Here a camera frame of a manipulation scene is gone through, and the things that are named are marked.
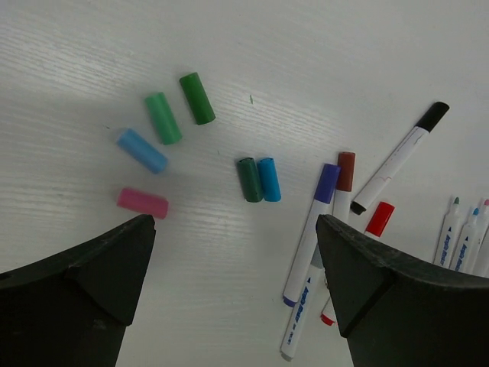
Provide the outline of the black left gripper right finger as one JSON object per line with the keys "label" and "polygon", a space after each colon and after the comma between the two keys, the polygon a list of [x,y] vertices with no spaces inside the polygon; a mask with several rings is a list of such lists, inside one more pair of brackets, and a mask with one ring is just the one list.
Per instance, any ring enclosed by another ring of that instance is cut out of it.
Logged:
{"label": "black left gripper right finger", "polygon": [[318,246],[355,366],[486,366],[488,279],[458,273],[319,216]]}

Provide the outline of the light blue cap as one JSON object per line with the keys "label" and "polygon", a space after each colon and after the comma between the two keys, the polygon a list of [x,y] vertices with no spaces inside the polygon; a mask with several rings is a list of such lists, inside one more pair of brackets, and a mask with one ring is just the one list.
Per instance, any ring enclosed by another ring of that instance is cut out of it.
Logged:
{"label": "light blue cap", "polygon": [[131,128],[117,137],[116,144],[153,174],[162,173],[167,167],[167,158]]}

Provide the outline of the dark teal cap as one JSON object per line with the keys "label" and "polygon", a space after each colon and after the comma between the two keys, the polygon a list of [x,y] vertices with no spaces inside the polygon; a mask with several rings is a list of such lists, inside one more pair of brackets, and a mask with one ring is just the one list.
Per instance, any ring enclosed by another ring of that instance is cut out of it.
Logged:
{"label": "dark teal cap", "polygon": [[261,181],[255,160],[251,157],[237,161],[236,168],[244,199],[249,203],[259,203],[263,199]]}

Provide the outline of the sky blue marker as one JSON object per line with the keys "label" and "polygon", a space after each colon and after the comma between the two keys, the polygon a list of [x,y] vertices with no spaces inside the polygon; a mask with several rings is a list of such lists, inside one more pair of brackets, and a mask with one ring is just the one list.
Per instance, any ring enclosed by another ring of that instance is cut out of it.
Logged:
{"label": "sky blue marker", "polygon": [[475,239],[478,233],[479,212],[480,210],[475,208],[461,229],[449,267],[452,271],[466,272],[468,270],[469,258],[475,248]]}

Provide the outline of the dark teal marker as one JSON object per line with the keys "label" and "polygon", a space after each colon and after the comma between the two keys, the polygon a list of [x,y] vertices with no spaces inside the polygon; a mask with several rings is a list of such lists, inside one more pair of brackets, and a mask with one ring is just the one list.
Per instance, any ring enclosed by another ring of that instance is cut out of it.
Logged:
{"label": "dark teal marker", "polygon": [[459,210],[460,199],[457,196],[454,198],[449,211],[444,216],[435,256],[433,259],[434,265],[449,268],[452,255],[455,250],[457,235],[461,226],[461,215]]}

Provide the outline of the pink cap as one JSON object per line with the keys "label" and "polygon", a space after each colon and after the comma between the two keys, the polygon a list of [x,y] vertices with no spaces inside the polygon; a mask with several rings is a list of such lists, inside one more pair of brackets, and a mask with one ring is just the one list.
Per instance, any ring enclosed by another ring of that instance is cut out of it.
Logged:
{"label": "pink cap", "polygon": [[116,203],[121,208],[152,215],[158,219],[165,219],[169,209],[169,202],[164,197],[130,187],[120,191]]}

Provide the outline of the pink marker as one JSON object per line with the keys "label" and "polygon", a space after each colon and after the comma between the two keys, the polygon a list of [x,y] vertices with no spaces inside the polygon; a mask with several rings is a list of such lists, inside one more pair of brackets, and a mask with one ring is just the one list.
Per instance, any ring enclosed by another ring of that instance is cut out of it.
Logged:
{"label": "pink marker", "polygon": [[485,199],[483,205],[480,208],[479,217],[476,226],[476,238],[475,238],[475,248],[473,253],[473,262],[471,266],[470,274],[474,274],[476,269],[478,253],[481,249],[481,245],[487,231],[488,227],[488,199]]}

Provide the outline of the black marker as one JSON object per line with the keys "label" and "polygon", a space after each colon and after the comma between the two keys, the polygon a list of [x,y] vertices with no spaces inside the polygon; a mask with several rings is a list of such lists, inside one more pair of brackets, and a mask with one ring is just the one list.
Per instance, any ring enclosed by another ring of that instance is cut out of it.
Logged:
{"label": "black marker", "polygon": [[434,102],[427,109],[352,200],[350,210],[354,214],[360,216],[370,207],[449,109],[449,105],[444,102]]}

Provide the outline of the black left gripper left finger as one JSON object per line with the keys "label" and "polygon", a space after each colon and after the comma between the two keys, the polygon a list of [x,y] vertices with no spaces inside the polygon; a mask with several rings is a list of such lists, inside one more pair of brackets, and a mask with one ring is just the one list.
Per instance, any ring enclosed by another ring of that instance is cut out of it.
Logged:
{"label": "black left gripper left finger", "polygon": [[1,274],[3,366],[114,366],[156,235],[150,215]]}

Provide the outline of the sky blue cap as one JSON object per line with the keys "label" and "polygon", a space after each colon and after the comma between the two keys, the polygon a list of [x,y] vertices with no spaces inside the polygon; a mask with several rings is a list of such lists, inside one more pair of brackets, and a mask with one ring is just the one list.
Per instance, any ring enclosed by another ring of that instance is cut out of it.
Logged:
{"label": "sky blue cap", "polygon": [[264,199],[267,202],[280,202],[281,191],[273,158],[262,158],[257,163]]}

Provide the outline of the light green cap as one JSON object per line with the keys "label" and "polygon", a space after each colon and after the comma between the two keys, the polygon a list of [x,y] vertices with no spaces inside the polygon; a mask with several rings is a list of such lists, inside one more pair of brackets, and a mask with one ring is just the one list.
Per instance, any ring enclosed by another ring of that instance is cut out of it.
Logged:
{"label": "light green cap", "polygon": [[176,119],[163,93],[154,93],[144,99],[154,129],[164,145],[172,145],[182,138]]}

